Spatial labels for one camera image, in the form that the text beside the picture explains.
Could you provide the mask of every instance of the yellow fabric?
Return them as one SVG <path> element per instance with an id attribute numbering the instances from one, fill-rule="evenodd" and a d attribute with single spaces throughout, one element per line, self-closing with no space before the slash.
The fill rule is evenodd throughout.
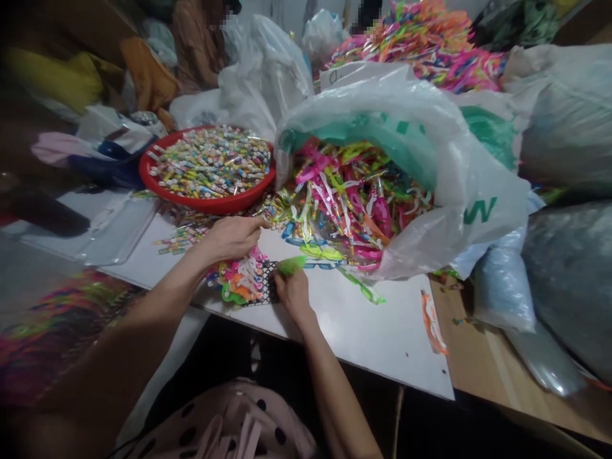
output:
<path id="1" fill-rule="evenodd" d="M 11 73 L 36 94 L 54 99 L 84 114 L 85 107 L 100 101 L 104 84 L 99 71 L 122 75 L 122 70 L 98 57 L 80 52 L 68 61 L 60 61 L 9 48 L 4 56 Z"/>
<path id="2" fill-rule="evenodd" d="M 562 18 L 573 10 L 580 0 L 556 0 L 557 8 L 559 10 L 559 18 Z"/>

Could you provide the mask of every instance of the orange fabric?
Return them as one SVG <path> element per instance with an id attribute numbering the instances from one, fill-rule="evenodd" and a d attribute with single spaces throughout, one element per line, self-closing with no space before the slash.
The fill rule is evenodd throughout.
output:
<path id="1" fill-rule="evenodd" d="M 147 44 L 139 37 L 122 41 L 121 53 L 134 80 L 138 109 L 156 113 L 170 131 L 173 123 L 170 127 L 166 125 L 167 112 L 163 113 L 161 109 L 179 93 L 177 79 L 157 60 Z"/>

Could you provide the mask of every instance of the pile of trinkets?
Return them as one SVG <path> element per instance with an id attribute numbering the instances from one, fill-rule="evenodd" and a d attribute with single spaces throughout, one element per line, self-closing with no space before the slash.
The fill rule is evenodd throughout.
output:
<path id="1" fill-rule="evenodd" d="M 208 287 L 221 287 L 221 298 L 225 302 L 245 305 L 263 297 L 263 263 L 268 257 L 259 247 L 253 247 L 249 256 L 219 263 L 205 276 Z"/>
<path id="2" fill-rule="evenodd" d="M 221 126 L 189 131 L 183 139 L 147 154 L 159 186 L 187 198 L 233 196 L 258 185 L 270 172 L 268 143 L 248 131 Z"/>
<path id="3" fill-rule="evenodd" d="M 325 70 L 349 62 L 406 62 L 417 78 L 460 94 L 501 91 L 504 53 L 470 43 L 472 21 L 465 11 L 447 11 L 444 0 L 399 1 L 363 35 L 349 38 Z"/>
<path id="4" fill-rule="evenodd" d="M 260 214 L 281 223 L 289 243 L 303 241 L 309 250 L 330 244 L 337 254 L 323 258 L 362 272 L 378 269 L 391 239 L 434 207 L 433 193 L 369 142 L 338 148 L 313 138 L 295 163 L 295 183 L 264 202 Z"/>

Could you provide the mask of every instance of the person's right hand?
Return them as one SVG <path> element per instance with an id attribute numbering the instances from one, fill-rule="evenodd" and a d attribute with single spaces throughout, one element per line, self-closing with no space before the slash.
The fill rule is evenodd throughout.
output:
<path id="1" fill-rule="evenodd" d="M 285 277 L 274 271 L 274 280 L 280 301 L 300 331 L 303 332 L 304 327 L 317 325 L 317 316 L 310 307 L 306 273 L 299 270 L 294 275 Z"/>

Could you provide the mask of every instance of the plastic bag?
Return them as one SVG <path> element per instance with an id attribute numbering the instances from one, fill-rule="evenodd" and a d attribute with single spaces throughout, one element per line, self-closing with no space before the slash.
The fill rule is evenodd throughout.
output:
<path id="1" fill-rule="evenodd" d="M 127 128 L 126 132 L 114 138 L 113 142 L 130 154 L 138 152 L 153 139 L 153 134 L 147 128 L 123 117 L 114 108 L 103 105 L 87 107 L 75 136 L 89 142 L 97 150 L 109 134 L 123 128 Z"/>
<path id="2" fill-rule="evenodd" d="M 529 214 L 544 206 L 538 195 L 529 192 Z M 536 315 L 521 257 L 526 234 L 527 226 L 508 233 L 492 243 L 478 261 L 474 270 L 474 317 L 505 330 L 534 333 Z"/>
<path id="3" fill-rule="evenodd" d="M 289 178 L 292 154 L 314 135 L 336 145 L 368 139 L 435 191 L 436 208 L 391 241 L 375 279 L 438 270 L 468 246 L 524 226 L 529 184 L 491 157 L 459 108 L 406 65 L 371 65 L 379 66 L 378 75 L 337 84 L 283 118 L 275 142 L 277 188 Z"/>
<path id="4" fill-rule="evenodd" d="M 302 51 L 270 19 L 253 15 L 245 25 L 237 64 L 219 73 L 222 122 L 273 141 L 280 119 L 314 95 Z"/>
<path id="5" fill-rule="evenodd" d="M 535 322 L 534 333 L 504 332 L 534 379 L 546 390 L 568 397 L 586 387 L 572 360 L 550 332 Z"/>
<path id="6" fill-rule="evenodd" d="M 242 35 L 244 33 L 244 27 L 242 27 L 239 16 L 226 16 L 223 21 L 222 31 L 228 63 L 234 65 L 240 60 L 240 47 L 242 46 Z"/>
<path id="7" fill-rule="evenodd" d="M 338 15 L 321 10 L 304 26 L 302 49 L 316 71 L 326 64 L 333 52 L 349 37 Z"/>
<path id="8" fill-rule="evenodd" d="M 153 50 L 159 62 L 171 69 L 178 66 L 177 49 L 168 26 L 152 18 L 145 19 L 142 26 L 145 29 L 147 44 Z"/>
<path id="9" fill-rule="evenodd" d="M 612 385 L 612 201 L 549 208 L 529 219 L 523 259 L 538 318 Z"/>
<path id="10" fill-rule="evenodd" d="M 170 104 L 170 115 L 178 130 L 214 126 L 221 113 L 221 90 L 179 96 Z"/>
<path id="11" fill-rule="evenodd" d="M 504 90 L 541 86 L 523 139 L 521 174 L 612 197 L 612 45 L 514 48 Z"/>

